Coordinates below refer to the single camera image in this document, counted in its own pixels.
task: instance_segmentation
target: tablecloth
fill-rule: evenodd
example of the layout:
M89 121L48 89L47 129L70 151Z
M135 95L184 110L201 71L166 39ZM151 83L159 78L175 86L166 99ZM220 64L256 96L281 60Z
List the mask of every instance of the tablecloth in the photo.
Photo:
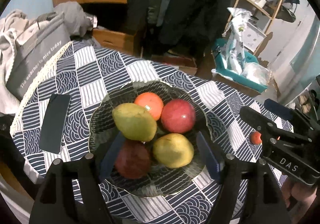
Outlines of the tablecloth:
M41 79L32 89L31 97L22 101L20 113L11 128L13 141L26 159L26 164L44 176L55 158L78 160L89 152L89 121L107 93L132 81L162 80L182 88L207 115L217 142L225 152L241 160L255 162L261 145L253 145L249 135L253 130L239 117L241 106L250 106L273 120L278 128L292 131L292 126L267 111L262 104L230 86L187 75L175 67L107 48L93 48L73 41L65 45L51 67L38 75ZM59 155L39 149L39 137L51 94L68 93L71 103ZM273 167L279 185L285 179ZM247 180L241 182L233 218L241 213ZM220 186L204 170L188 188L173 196L135 197L104 181L101 192L113 215L145 223L198 224L204 221L217 197ZM73 180L75 199L80 201L79 183Z

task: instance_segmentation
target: orange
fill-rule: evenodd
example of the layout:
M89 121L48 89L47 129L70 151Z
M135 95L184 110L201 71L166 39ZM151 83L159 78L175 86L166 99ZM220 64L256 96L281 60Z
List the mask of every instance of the orange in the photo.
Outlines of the orange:
M159 120L163 109L163 101L157 94L151 92L142 93L137 96L134 103L146 108L154 120Z
M261 134L258 131L255 131L254 133L251 134L250 141L253 144L261 144Z

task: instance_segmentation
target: red apple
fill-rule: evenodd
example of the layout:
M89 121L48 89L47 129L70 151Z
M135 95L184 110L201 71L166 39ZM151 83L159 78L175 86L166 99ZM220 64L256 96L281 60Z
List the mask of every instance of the red apple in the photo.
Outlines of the red apple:
M193 106L183 99L171 100L162 110L162 126L170 133L183 134L190 131L195 122L196 112Z
M115 168L127 179L145 176L151 167L150 153L142 142L126 139L115 162Z

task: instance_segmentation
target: black phone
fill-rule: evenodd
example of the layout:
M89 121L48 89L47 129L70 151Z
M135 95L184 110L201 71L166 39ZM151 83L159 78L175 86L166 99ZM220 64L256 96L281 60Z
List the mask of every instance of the black phone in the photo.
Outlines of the black phone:
M70 95L52 94L50 96L40 133L39 148L41 150L60 153L70 98Z

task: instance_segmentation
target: small red tomato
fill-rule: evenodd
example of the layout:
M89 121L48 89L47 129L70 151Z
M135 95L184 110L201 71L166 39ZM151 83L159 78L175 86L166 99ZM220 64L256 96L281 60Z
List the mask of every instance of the small red tomato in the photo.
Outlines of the small red tomato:
M261 144L262 140L261 140L261 134L258 131L255 131L251 134L250 136L250 141L252 144Z
M115 168L127 179L145 176L151 167L150 153L142 142L125 140L115 162Z

